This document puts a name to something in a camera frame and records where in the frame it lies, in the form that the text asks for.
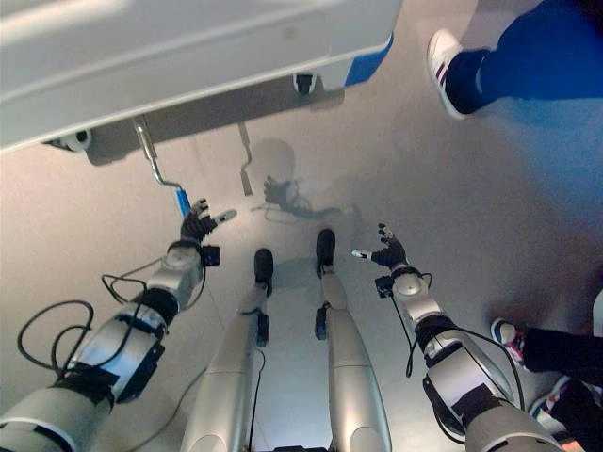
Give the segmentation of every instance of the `black cable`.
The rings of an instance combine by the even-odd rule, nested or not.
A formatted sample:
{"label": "black cable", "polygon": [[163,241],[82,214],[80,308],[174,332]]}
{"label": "black cable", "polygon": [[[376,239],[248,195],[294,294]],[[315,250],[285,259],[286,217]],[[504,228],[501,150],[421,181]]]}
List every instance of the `black cable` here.
{"label": "black cable", "polygon": [[252,439],[253,439],[253,424],[255,424],[255,407],[257,406],[257,393],[260,389],[260,381],[262,380],[262,372],[264,371],[264,367],[266,367],[266,355],[259,348],[256,349],[262,355],[262,366],[260,367],[260,371],[257,374],[257,383],[255,384],[255,395],[253,396],[253,411],[252,411],[252,426],[249,430],[249,443],[247,444],[247,450],[252,452]]}
{"label": "black cable", "polygon": [[160,428],[158,428],[157,431],[155,433],[153,433],[149,438],[142,441],[141,443],[138,443],[134,447],[127,449],[125,452],[135,452],[135,451],[141,449],[142,447],[144,447],[145,445],[150,443],[152,440],[154,440],[157,436],[159,436],[163,432],[163,430],[165,430],[170,425],[171,421],[173,421],[174,418],[176,417],[178,410],[180,410],[180,406],[182,405],[182,402],[184,401],[185,397],[187,396],[188,391],[190,391],[190,388],[193,387],[193,385],[205,373],[206,370],[207,370],[207,367],[204,370],[202,370],[199,374],[197,374],[197,376],[194,379],[192,379],[192,381],[188,384],[187,388],[184,390],[184,392],[180,396],[180,399],[178,400],[178,403],[176,404],[176,408],[174,409],[170,418],[166,422],[164,422],[163,425]]}
{"label": "black cable", "polygon": [[[76,329],[80,329],[83,331],[89,331],[86,329],[85,326],[83,325],[71,325],[70,327],[67,327],[65,329],[63,329],[59,334],[57,334],[57,337],[55,337],[55,340],[53,341],[53,344],[50,348],[50,362],[52,363],[52,366],[56,369],[59,369],[58,366],[58,360],[57,360],[57,348],[58,348],[58,343],[60,342],[61,338],[63,337],[63,335],[71,330],[76,330]],[[62,365],[62,367],[60,367],[61,372],[59,374],[59,377],[62,377],[64,375],[64,371],[63,369],[66,368],[67,364],[69,363],[69,360],[71,358],[69,358],[68,360],[65,361],[65,363]]]}
{"label": "black cable", "polygon": [[404,335],[406,336],[406,341],[408,341],[408,348],[410,349],[410,353],[408,355],[408,361],[406,362],[406,378],[409,379],[413,375],[413,357],[415,355],[415,347],[416,347],[416,339],[413,343],[411,343],[411,337],[408,335],[408,331],[406,330],[406,325],[404,325],[404,320],[402,320],[402,314],[399,312],[398,304],[396,304],[396,300],[393,297],[390,297],[392,303],[394,303],[394,308],[396,308],[396,313],[398,313],[399,323],[402,324],[402,329],[404,330]]}
{"label": "black cable", "polygon": [[[111,284],[106,281],[107,279],[113,280]],[[135,278],[125,278],[123,276],[104,274],[101,275],[101,281],[103,282],[103,285],[105,286],[105,289],[109,292],[109,294],[111,294],[111,296],[120,304],[124,304],[129,300],[120,295],[119,292],[117,292],[115,288],[113,288],[113,284],[115,282],[138,283],[141,284],[144,287],[144,290],[146,291],[146,282],[144,282],[143,280],[137,280]]]}
{"label": "black cable", "polygon": [[433,275],[431,273],[421,273],[421,278],[423,278],[424,276],[429,276],[430,277],[430,281],[427,283],[427,288],[431,289],[432,288],[432,283],[433,283]]}
{"label": "black cable", "polygon": [[[144,291],[143,291],[143,294],[144,294],[144,292],[147,291],[147,284],[146,284],[146,282],[141,282],[141,283],[144,284]],[[125,347],[125,343],[128,341],[128,339],[130,337],[130,333],[132,332],[132,329],[134,328],[134,322],[136,321],[137,317],[139,316],[140,306],[142,306],[142,297],[139,297],[139,301],[137,302],[136,309],[134,310],[134,314],[132,315],[132,317],[130,318],[130,321],[128,322],[128,328],[125,331],[125,334],[123,335],[123,339],[122,339],[122,342],[120,343],[120,346],[117,348],[117,350],[115,350],[115,353],[113,353],[106,360],[104,360],[100,363],[91,365],[90,368],[95,369],[95,368],[101,367],[101,366],[113,361],[120,353],[122,353],[122,350]]]}
{"label": "black cable", "polygon": [[450,432],[448,431],[447,428],[444,427],[444,424],[442,424],[442,421],[440,421],[440,418],[437,416],[437,412],[435,412],[435,408],[433,409],[433,416],[435,417],[435,422],[437,422],[437,426],[440,427],[440,430],[442,430],[442,432],[446,435],[446,437],[451,440],[453,443],[456,444],[464,444],[463,440],[459,440],[457,438],[454,438]]}
{"label": "black cable", "polygon": [[82,328],[82,333],[80,334],[79,338],[77,339],[75,345],[72,348],[71,353],[69,354],[68,357],[68,361],[65,363],[65,365],[67,365],[67,363],[69,362],[69,360],[73,357],[73,355],[75,354],[75,351],[77,350],[77,348],[80,346],[80,344],[82,343],[82,341],[84,340],[84,336],[86,336],[86,333],[88,332],[88,330],[90,329],[90,325],[92,323],[92,320],[94,319],[94,308],[92,308],[92,305],[90,305],[90,303],[88,303],[87,301],[83,301],[81,299],[69,299],[66,301],[60,301],[58,303],[54,303],[51,304],[50,306],[45,307],[44,309],[37,311],[34,315],[31,316],[31,318],[29,318],[29,320],[27,320],[27,322],[25,322],[25,324],[21,327],[21,329],[19,330],[19,334],[17,335],[17,349],[19,350],[19,352],[31,363],[38,365],[39,367],[43,367],[44,369],[48,369],[48,370],[52,370],[54,371],[58,377],[61,377],[62,374],[64,373],[64,369],[60,369],[58,367],[58,364],[56,363],[56,359],[53,359],[51,356],[51,363],[44,363],[40,360],[37,360],[36,358],[34,358],[33,356],[31,356],[27,350],[25,350],[25,347],[23,345],[23,338],[24,338],[24,334],[25,332],[29,329],[29,327],[31,327],[31,325],[38,320],[42,315],[44,315],[45,313],[52,311],[53,309],[56,309],[59,306],[65,306],[68,304],[79,304],[84,306],[87,310],[88,310],[88,320],[86,322],[86,325],[84,326],[80,326]]}
{"label": "black cable", "polygon": [[109,287],[106,286],[105,282],[103,282],[103,284],[105,284],[105,288],[106,290],[108,290],[108,292],[113,296],[114,299],[116,299],[116,296],[120,299],[122,299],[123,301],[119,301],[119,302],[126,302],[127,300],[122,297],[117,289],[115,288],[115,283],[117,283],[118,281],[122,281],[122,278],[126,278],[130,275],[133,275],[135,273],[138,273],[139,271],[142,271],[150,266],[154,266],[155,264],[157,264],[158,262],[161,262],[161,259],[163,259],[162,257],[158,257],[156,259],[154,259],[153,261],[149,262],[148,264],[145,264],[144,266],[139,266],[137,268],[134,268],[133,270],[130,271],[126,271],[125,273],[123,273],[122,275],[120,275],[119,279],[114,279],[111,284],[109,285]]}
{"label": "black cable", "polygon": [[197,294],[197,296],[195,297],[195,299],[192,302],[190,302],[189,304],[187,304],[187,306],[185,306],[183,308],[183,311],[187,311],[190,308],[192,308],[195,305],[195,303],[197,303],[197,301],[199,301],[199,299],[201,298],[201,294],[204,292],[205,281],[207,280],[207,268],[205,266],[203,267],[203,278],[204,279],[203,279],[203,282],[201,283],[201,289],[199,289],[199,293]]}
{"label": "black cable", "polygon": [[511,364],[511,370],[513,371],[513,376],[515,378],[515,385],[517,386],[517,394],[519,396],[519,407],[520,407],[521,411],[524,412],[526,410],[526,400],[524,399],[524,391],[523,391],[523,388],[521,387],[521,381],[519,380],[519,374],[517,373],[517,368],[515,367],[513,358],[511,357],[511,355],[509,354],[507,349],[504,346],[502,346],[501,344],[499,344],[498,342],[493,341],[489,337],[486,337],[486,336],[479,334],[477,332],[474,332],[472,330],[466,330],[465,328],[460,328],[460,327],[454,327],[453,329],[456,331],[471,334],[475,337],[479,337],[481,340],[486,341],[494,346],[497,346],[498,348],[500,348],[503,351],[503,353],[507,357],[507,360],[509,360],[509,363]]}

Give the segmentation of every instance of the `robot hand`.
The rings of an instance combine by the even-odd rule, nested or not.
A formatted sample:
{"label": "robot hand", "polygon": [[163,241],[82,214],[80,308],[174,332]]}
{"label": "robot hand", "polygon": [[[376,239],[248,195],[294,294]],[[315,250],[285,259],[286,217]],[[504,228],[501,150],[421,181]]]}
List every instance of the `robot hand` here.
{"label": "robot hand", "polygon": [[392,233],[383,223],[379,223],[379,235],[381,236],[381,241],[386,245],[386,248],[375,252],[353,250],[351,254],[360,257],[361,259],[370,259],[380,266],[388,267],[390,270],[393,270],[398,266],[408,266],[409,263],[406,258],[404,247],[394,233]]}
{"label": "robot hand", "polygon": [[221,223],[236,216],[236,210],[227,210],[226,212],[211,218],[206,213],[208,209],[209,206],[207,205],[207,200],[205,198],[202,198],[193,204],[183,220],[180,229],[180,235],[183,240],[201,243],[204,238],[210,235]]}

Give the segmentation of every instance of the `wheel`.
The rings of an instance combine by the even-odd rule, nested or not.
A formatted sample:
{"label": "wheel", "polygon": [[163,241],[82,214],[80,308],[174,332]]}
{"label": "wheel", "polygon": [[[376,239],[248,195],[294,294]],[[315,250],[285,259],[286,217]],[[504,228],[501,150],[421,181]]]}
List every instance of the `wheel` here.
{"label": "wheel", "polygon": [[258,347],[265,347],[270,340],[270,321],[266,314],[257,315],[257,338],[255,344]]}
{"label": "wheel", "polygon": [[92,131],[90,129],[80,130],[74,134],[47,141],[44,144],[50,144],[51,146],[71,151],[72,153],[81,153],[90,148],[92,144]]}
{"label": "wheel", "polygon": [[311,95],[317,87],[317,77],[311,73],[293,75],[293,86],[302,97]]}
{"label": "wheel", "polygon": [[317,309],[317,319],[314,325],[314,335],[319,341],[327,339],[327,307]]}

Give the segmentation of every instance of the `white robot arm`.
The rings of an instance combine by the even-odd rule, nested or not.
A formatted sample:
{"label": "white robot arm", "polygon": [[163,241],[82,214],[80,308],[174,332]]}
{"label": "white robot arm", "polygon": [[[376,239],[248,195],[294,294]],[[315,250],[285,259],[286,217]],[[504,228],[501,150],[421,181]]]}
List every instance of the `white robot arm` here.
{"label": "white robot arm", "polygon": [[88,450],[114,404],[141,394],[164,351],[168,326],[187,308],[204,268],[220,263],[220,249],[201,241],[235,212],[211,218],[206,209],[205,200],[192,207],[181,239],[170,245],[144,290],[75,352],[57,381],[0,416],[0,450]]}
{"label": "white robot arm", "polygon": [[423,352],[423,388],[439,422],[465,436],[467,452],[559,451],[550,434],[513,404],[509,383],[473,340],[430,297],[423,274],[410,265],[397,238],[380,224],[378,252],[356,257],[387,266],[391,276],[376,281],[382,297],[393,296],[403,322]]}

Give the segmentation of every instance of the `sneaker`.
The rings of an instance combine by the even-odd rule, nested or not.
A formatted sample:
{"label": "sneaker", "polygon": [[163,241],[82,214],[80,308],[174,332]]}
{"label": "sneaker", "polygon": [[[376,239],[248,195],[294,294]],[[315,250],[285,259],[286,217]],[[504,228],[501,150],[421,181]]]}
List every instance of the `sneaker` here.
{"label": "sneaker", "polygon": [[435,32],[427,49],[427,66],[430,77],[437,88],[444,108],[455,120],[464,120],[467,115],[457,110],[446,95],[446,74],[450,61],[462,50],[461,44],[446,29]]}
{"label": "sneaker", "polygon": [[562,396],[563,392],[565,392],[571,380],[572,379],[567,376],[561,377],[547,394],[534,400],[528,411],[530,416],[534,419],[538,419],[538,416],[543,412],[550,415],[551,410],[555,404],[559,402],[559,398]]}
{"label": "sneaker", "polygon": [[524,345],[526,343],[524,332],[518,330],[514,324],[504,318],[497,318],[490,326],[490,333],[495,341],[507,349],[517,365],[528,370],[524,364]]}
{"label": "sneaker", "polygon": [[266,285],[266,295],[269,297],[272,293],[272,274],[274,273],[274,261],[270,250],[263,248],[255,252],[253,273],[256,284]]}
{"label": "sneaker", "polygon": [[322,278],[322,268],[332,266],[335,256],[335,234],[330,229],[323,229],[317,237],[317,275]]}

